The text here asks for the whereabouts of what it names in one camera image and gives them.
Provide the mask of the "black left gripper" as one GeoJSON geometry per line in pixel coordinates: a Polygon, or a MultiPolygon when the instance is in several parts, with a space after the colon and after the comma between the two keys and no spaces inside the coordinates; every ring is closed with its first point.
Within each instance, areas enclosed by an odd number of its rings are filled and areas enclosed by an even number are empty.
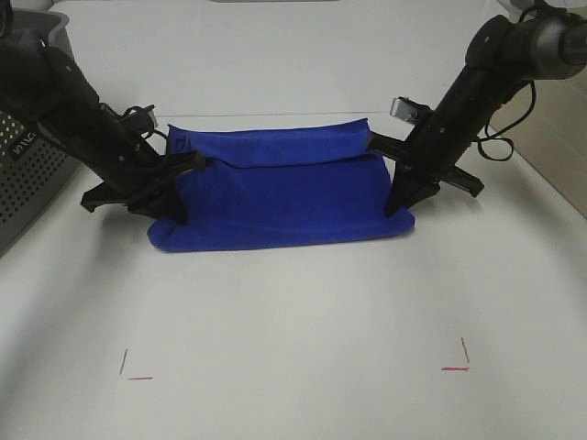
{"type": "Polygon", "coordinates": [[[197,150],[158,154],[146,141],[123,139],[110,145],[107,137],[80,138],[80,160],[103,182],[83,194],[81,205],[89,212],[106,204],[122,204],[134,215],[169,218],[185,225],[188,213],[175,179],[205,169],[197,150]]]}

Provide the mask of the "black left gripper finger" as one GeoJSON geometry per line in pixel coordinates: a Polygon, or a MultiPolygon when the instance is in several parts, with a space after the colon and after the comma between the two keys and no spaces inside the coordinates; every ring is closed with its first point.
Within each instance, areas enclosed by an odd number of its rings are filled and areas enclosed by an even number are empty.
{"type": "Polygon", "coordinates": [[[438,181],[431,177],[408,167],[396,167],[384,212],[387,216],[392,216],[400,208],[409,208],[418,204],[436,195],[439,190],[438,181]]]}

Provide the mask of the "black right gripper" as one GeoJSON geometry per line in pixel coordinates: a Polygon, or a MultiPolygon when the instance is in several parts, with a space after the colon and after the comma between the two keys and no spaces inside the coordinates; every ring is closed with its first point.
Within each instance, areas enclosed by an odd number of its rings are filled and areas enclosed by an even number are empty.
{"type": "Polygon", "coordinates": [[[413,127],[404,140],[372,131],[367,149],[395,161],[396,167],[417,170],[432,179],[476,197],[484,188],[481,180],[457,166],[471,145],[471,136],[429,115],[413,127]]]}

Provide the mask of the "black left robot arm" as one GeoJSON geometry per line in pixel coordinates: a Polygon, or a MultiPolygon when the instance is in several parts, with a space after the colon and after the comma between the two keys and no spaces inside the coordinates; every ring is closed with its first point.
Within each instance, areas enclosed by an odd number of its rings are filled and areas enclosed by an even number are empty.
{"type": "Polygon", "coordinates": [[[192,229],[274,230],[278,225],[411,223],[410,207],[438,192],[397,164],[388,173],[366,121],[240,132],[172,129],[168,151],[145,135],[143,107],[118,115],[100,102],[75,61],[1,5],[1,107],[50,136],[97,174],[82,206],[121,204],[134,215],[192,229]]]}

